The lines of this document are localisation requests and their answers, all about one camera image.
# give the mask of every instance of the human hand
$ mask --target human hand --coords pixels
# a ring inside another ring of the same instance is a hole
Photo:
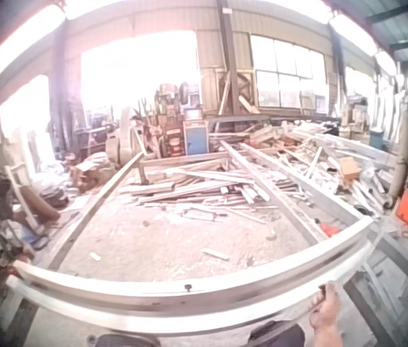
[[[314,330],[335,326],[341,311],[341,300],[339,300],[334,282],[328,282],[325,289],[326,297],[322,292],[313,298],[313,306],[318,307],[310,315],[310,325]]]

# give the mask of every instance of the concrete floor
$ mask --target concrete floor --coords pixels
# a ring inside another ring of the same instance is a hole
[[[85,278],[131,281],[168,281],[203,278],[244,270],[281,259],[308,247],[307,242],[279,211],[246,213],[266,220],[265,225],[229,213],[222,223],[190,220],[168,207],[143,207],[132,204],[129,195],[114,192],[83,231],[59,271]],[[311,209],[312,217],[320,212]],[[332,219],[322,215],[323,221]],[[276,239],[269,241],[274,230]],[[229,255],[229,261],[203,254],[210,248]],[[90,256],[100,257],[97,261]],[[374,337],[360,313],[342,292],[344,305],[339,328],[345,346],[368,346]],[[290,320],[306,310],[296,305],[275,320]],[[308,317],[299,321],[312,345],[313,332]],[[162,338],[164,346],[241,346],[258,325],[222,333],[183,338]],[[39,309],[25,347],[86,346],[88,335],[108,331]]]

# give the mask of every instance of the workshop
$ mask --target workshop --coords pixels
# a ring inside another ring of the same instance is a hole
[[[0,346],[408,346],[408,0],[0,0]]]

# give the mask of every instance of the blue machine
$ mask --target blue machine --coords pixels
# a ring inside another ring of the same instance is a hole
[[[187,155],[209,153],[209,132],[206,121],[184,121],[184,150]]]

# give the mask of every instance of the person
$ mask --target person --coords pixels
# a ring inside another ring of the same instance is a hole
[[[313,305],[318,307],[310,315],[314,333],[314,347],[342,347],[342,337],[337,329],[341,300],[333,282],[328,282],[323,292],[317,293]]]
[[[337,328],[341,300],[336,292],[334,282],[325,284],[324,290],[314,296],[312,305],[315,310],[310,314],[310,325],[314,333],[314,347],[343,347],[342,337]],[[254,329],[246,346],[303,347],[305,333],[298,324],[278,335],[270,336],[285,324],[289,324],[289,322],[271,320]]]

